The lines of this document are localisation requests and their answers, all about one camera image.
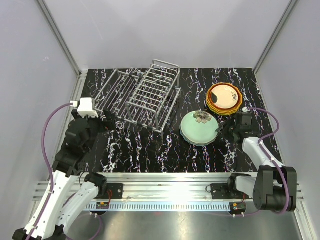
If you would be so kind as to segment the green floral plate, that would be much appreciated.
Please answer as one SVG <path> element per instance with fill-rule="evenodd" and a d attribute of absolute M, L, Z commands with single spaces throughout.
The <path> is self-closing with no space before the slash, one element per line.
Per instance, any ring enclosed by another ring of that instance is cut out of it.
<path fill-rule="evenodd" d="M 219 123 L 211 114 L 202 111 L 187 113 L 181 120 L 180 131 L 192 142 L 204 144 L 217 138 Z"/>

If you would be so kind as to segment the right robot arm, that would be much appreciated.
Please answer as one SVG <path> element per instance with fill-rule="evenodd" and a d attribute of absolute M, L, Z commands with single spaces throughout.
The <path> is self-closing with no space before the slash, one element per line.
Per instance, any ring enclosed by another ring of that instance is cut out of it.
<path fill-rule="evenodd" d="M 231 116 L 218 130 L 227 140 L 233 140 L 257 168 L 257 176 L 233 173 L 218 187 L 221 197 L 250 197 L 259 211 L 277 214 L 293 212 L 297 207 L 297 172 L 277 160 L 264 144 L 264 138 L 253 131 L 252 115 L 239 112 Z"/>

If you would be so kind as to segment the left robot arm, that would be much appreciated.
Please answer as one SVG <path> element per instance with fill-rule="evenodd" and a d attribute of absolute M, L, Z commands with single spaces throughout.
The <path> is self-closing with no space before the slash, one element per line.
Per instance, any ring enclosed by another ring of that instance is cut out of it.
<path fill-rule="evenodd" d="M 67 199 L 98 135 L 116 129 L 115 117 L 108 110 L 104 110 L 103 117 L 80 116 L 76 110 L 71 113 L 74 119 L 68 125 L 61 149 L 51 166 L 46 192 L 29 223 L 14 232 L 14 240 L 65 240 L 85 206 L 94 198 L 107 195 L 107 178 L 89 173 L 80 189 Z"/>

